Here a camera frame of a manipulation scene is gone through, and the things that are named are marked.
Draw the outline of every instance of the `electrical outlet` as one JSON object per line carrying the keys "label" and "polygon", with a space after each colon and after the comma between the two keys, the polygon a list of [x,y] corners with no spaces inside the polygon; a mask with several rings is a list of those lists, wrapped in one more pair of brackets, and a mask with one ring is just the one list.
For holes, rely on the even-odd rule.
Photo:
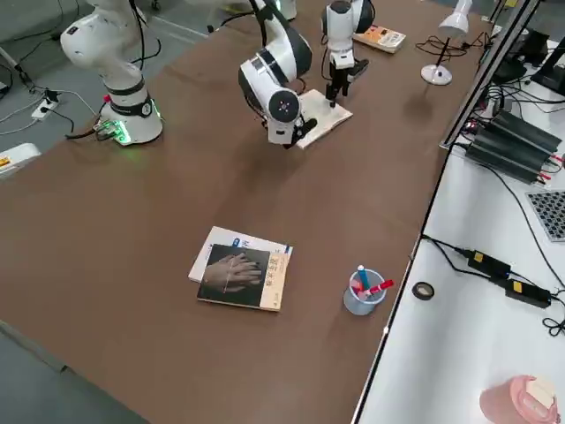
{"label": "electrical outlet", "polygon": [[[47,99],[44,99],[43,102],[34,110],[32,113],[32,118],[37,119],[38,121],[44,120],[51,114],[51,111],[59,105],[59,102],[48,102]],[[42,108],[47,108],[47,112],[41,112]]]}

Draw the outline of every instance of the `metal grate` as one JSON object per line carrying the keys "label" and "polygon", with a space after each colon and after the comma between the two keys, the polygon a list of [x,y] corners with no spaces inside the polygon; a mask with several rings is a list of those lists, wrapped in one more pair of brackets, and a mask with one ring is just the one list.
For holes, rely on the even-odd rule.
{"label": "metal grate", "polygon": [[565,241],[565,190],[527,193],[533,209],[551,241]]}

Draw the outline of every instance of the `robotic arm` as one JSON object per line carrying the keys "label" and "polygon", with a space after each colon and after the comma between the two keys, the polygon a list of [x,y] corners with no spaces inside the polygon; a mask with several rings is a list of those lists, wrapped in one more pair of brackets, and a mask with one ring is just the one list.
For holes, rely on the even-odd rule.
{"label": "robotic arm", "polygon": [[110,102],[101,111],[103,136],[122,145],[145,143],[162,133],[162,122],[139,68],[124,59],[142,31],[134,0],[87,0],[94,11],[61,35],[66,56],[102,77]]}
{"label": "robotic arm", "polygon": [[239,86],[245,100],[264,120],[268,140],[286,148],[294,146],[317,124],[302,118],[300,99],[286,87],[304,75],[312,64],[312,51],[270,0],[250,0],[265,40],[265,25],[272,40],[239,68]]}
{"label": "robotic arm", "polygon": [[374,20],[371,0],[335,0],[322,13],[322,32],[328,38],[329,74],[331,84],[326,87],[326,98],[335,106],[340,90],[348,94],[349,85],[368,66],[367,60],[353,56],[353,34],[364,33]]}

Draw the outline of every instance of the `book cover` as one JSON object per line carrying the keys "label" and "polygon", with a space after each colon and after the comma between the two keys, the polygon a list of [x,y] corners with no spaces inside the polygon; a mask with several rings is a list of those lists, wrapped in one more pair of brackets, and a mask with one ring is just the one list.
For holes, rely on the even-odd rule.
{"label": "book cover", "polygon": [[265,250],[276,254],[288,254],[288,256],[292,254],[292,246],[248,236],[242,232],[226,230],[222,227],[212,227],[188,275],[191,280],[197,283],[202,280],[204,269],[207,266],[213,245],[245,247],[247,249]]}
{"label": "book cover", "polygon": [[288,254],[213,245],[197,299],[279,311]]}

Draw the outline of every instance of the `white paper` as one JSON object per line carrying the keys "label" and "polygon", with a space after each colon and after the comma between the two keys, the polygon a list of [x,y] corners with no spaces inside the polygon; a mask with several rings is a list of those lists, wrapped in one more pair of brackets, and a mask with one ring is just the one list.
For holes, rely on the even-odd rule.
{"label": "white paper", "polygon": [[191,272],[188,274],[191,280],[197,283],[202,281],[213,245],[244,247],[246,249],[263,250],[274,254],[288,254],[288,256],[292,254],[292,246],[248,236],[247,234],[226,230],[221,227],[212,227],[202,250],[200,250],[198,258],[196,258],[192,266]]}
{"label": "white paper", "polygon": [[339,104],[329,107],[329,100],[317,90],[310,90],[300,96],[302,113],[305,120],[315,117],[318,124],[297,143],[299,148],[307,148],[316,140],[336,128],[343,121],[353,116],[351,112]]}

